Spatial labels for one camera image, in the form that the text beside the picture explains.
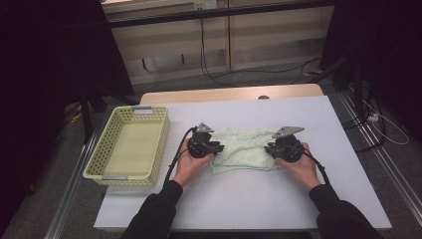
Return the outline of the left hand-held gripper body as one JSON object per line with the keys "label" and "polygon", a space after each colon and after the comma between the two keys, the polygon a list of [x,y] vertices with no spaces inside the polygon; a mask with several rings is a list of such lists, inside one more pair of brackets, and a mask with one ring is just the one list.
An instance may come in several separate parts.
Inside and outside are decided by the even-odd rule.
{"label": "left hand-held gripper body", "polygon": [[210,141],[212,132],[213,129],[204,122],[193,130],[193,134],[187,144],[191,156],[202,158],[211,153],[212,149],[216,148]]}

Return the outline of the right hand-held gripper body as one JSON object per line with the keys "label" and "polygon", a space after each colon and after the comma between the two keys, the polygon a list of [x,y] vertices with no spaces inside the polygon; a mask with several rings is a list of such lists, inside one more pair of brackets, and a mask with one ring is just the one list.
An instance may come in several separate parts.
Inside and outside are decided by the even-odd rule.
{"label": "right hand-held gripper body", "polygon": [[303,131],[301,126],[282,126],[274,134],[276,140],[273,144],[278,148],[276,152],[279,158],[287,162],[298,161],[304,153],[301,142],[295,137],[297,132]]}

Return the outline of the light green baby shirt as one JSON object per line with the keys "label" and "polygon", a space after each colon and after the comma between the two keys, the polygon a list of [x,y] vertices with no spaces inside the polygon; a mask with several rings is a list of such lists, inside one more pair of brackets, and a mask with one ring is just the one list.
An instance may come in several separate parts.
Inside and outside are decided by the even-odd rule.
{"label": "light green baby shirt", "polygon": [[266,153],[265,146],[272,139],[272,131],[238,131],[226,128],[214,132],[212,139],[224,145],[210,162],[213,175],[237,169],[271,171],[278,167],[275,160]]}

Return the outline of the yellow perforated plastic basket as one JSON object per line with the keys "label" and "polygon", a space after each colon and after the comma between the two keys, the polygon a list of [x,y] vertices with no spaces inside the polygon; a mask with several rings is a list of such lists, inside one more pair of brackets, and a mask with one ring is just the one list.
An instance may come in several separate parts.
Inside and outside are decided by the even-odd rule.
{"label": "yellow perforated plastic basket", "polygon": [[154,186],[169,132],[165,106],[115,108],[84,170],[99,185]]}

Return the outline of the person's left hand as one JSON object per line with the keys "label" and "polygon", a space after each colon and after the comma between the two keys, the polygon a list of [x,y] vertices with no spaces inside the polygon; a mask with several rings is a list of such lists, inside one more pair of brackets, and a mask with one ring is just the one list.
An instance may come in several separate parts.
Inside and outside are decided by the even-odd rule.
{"label": "person's left hand", "polygon": [[188,151],[188,141],[189,139],[184,140],[178,152],[176,172],[173,176],[173,180],[182,187],[193,179],[200,172],[201,168],[214,157],[213,153],[209,153],[201,158],[193,157]]}

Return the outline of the person's right hand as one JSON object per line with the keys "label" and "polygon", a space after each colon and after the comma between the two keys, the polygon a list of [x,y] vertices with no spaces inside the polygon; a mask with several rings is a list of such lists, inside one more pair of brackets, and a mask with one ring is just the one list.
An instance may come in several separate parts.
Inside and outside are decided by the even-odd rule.
{"label": "person's right hand", "polygon": [[321,185],[317,176],[317,166],[307,155],[303,154],[296,162],[287,162],[278,157],[276,162],[279,166],[286,169],[307,192]]}

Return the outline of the wooden table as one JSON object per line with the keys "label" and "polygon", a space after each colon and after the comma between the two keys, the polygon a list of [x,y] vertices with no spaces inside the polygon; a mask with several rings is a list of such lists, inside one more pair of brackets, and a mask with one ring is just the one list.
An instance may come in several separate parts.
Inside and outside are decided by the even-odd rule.
{"label": "wooden table", "polygon": [[218,101],[257,100],[259,96],[270,99],[319,97],[323,92],[317,84],[242,87],[209,90],[147,93],[141,97],[142,105],[200,103]]}

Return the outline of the white table cover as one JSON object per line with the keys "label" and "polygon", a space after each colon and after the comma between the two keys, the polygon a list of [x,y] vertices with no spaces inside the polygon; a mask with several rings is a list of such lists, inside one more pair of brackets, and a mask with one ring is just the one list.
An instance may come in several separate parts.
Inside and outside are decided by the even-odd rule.
{"label": "white table cover", "polygon": [[[181,138],[204,122],[216,131],[298,126],[299,140],[324,166],[337,195],[377,229],[391,224],[326,96],[168,105],[170,129],[160,171],[167,172]],[[214,175],[205,166],[177,204],[175,231],[292,231],[316,228],[317,209],[282,168]]]}

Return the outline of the black metal stand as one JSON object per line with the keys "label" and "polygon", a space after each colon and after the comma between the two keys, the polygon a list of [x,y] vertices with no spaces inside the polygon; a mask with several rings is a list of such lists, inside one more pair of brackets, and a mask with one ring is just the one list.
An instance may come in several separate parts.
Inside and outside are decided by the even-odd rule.
{"label": "black metal stand", "polygon": [[361,65],[353,55],[340,57],[336,62],[310,80],[310,84],[318,84],[325,78],[332,77],[332,83],[337,91],[345,91],[352,86],[354,109],[357,116],[364,116],[362,95],[362,70]]}

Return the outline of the black tripod stand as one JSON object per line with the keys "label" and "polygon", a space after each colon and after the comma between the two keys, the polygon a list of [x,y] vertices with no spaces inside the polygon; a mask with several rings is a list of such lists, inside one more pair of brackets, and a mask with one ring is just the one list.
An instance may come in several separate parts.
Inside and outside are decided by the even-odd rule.
{"label": "black tripod stand", "polygon": [[112,97],[113,99],[129,106],[138,104],[138,101],[113,92],[112,90],[102,87],[99,84],[83,85],[80,93],[80,104],[85,130],[84,144],[89,142],[94,131],[91,121],[90,108],[93,108],[96,112],[100,113],[103,113],[107,108],[107,104],[103,99],[103,96]]}

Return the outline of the black curtain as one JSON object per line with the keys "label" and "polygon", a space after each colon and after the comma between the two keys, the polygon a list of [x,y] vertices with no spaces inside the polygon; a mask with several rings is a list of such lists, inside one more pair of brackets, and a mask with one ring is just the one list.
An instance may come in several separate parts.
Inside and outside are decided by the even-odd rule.
{"label": "black curtain", "polygon": [[132,92],[104,0],[0,0],[0,221],[15,213],[84,86]]}
{"label": "black curtain", "polygon": [[362,77],[422,138],[422,0],[332,0],[319,67],[351,53]]}

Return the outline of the aluminium floor rail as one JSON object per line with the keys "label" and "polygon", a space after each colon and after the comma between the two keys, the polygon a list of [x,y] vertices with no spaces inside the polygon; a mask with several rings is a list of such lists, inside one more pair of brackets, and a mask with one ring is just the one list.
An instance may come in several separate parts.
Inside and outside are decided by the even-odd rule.
{"label": "aluminium floor rail", "polygon": [[[345,94],[339,94],[338,96],[348,114],[354,119],[357,116],[357,113],[354,111],[354,103],[352,102],[351,97]],[[363,136],[368,145],[372,146],[371,151],[391,179],[415,219],[422,226],[422,199],[405,179],[387,150],[379,143],[379,138],[375,135],[375,132],[371,129],[369,124],[361,122],[359,119],[354,119],[354,121],[358,123],[357,128],[359,133]]]}
{"label": "aluminium floor rail", "polygon": [[96,137],[92,135],[84,144],[80,156],[77,160],[77,164],[73,170],[71,179],[66,187],[62,199],[60,200],[59,207],[57,208],[53,216],[52,222],[49,225],[44,239],[61,238],[63,229],[65,227],[74,199],[76,197],[77,190],[81,183],[84,169],[86,167],[86,164],[88,163],[90,154],[94,150],[96,142]]}

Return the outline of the beige wall cabinet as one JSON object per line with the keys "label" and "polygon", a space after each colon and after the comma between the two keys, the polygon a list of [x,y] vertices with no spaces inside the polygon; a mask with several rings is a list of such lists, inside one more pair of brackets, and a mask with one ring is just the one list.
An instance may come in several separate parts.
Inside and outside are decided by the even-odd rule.
{"label": "beige wall cabinet", "polygon": [[330,0],[106,0],[105,16],[134,85],[292,63],[321,53]]}

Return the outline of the white wall socket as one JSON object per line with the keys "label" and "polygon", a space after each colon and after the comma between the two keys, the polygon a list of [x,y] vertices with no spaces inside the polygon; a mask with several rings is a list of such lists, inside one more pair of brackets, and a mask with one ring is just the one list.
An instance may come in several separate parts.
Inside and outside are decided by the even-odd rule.
{"label": "white wall socket", "polygon": [[213,10],[217,8],[217,0],[195,0],[193,6],[195,10]]}

